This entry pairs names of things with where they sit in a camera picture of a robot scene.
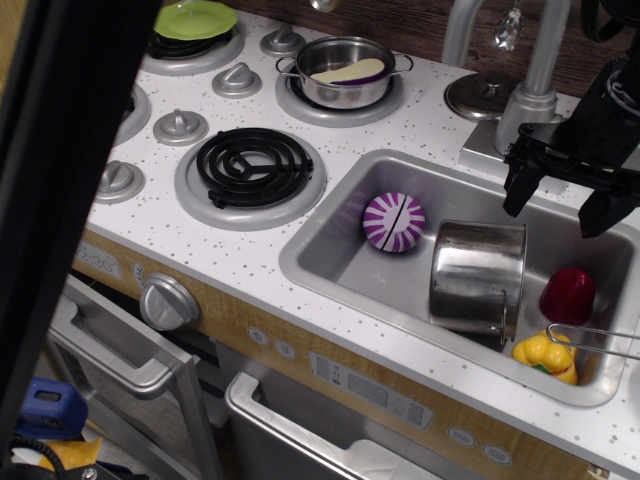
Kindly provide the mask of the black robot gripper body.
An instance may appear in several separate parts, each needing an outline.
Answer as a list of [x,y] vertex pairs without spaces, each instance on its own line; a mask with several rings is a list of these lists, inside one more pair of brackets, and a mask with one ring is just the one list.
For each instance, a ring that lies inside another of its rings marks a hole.
[[638,173],[625,162],[639,145],[639,59],[606,64],[567,120],[518,133],[517,144],[544,148],[546,176],[593,188],[610,172]]

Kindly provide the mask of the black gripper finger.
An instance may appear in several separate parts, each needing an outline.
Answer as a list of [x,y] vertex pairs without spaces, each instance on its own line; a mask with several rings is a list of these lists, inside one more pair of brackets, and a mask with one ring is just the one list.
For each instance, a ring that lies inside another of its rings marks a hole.
[[547,175],[544,148],[529,143],[513,144],[505,163],[509,171],[504,184],[503,209],[509,216],[517,217]]
[[579,210],[583,238],[597,237],[639,207],[639,174],[610,172],[593,186],[593,193]]

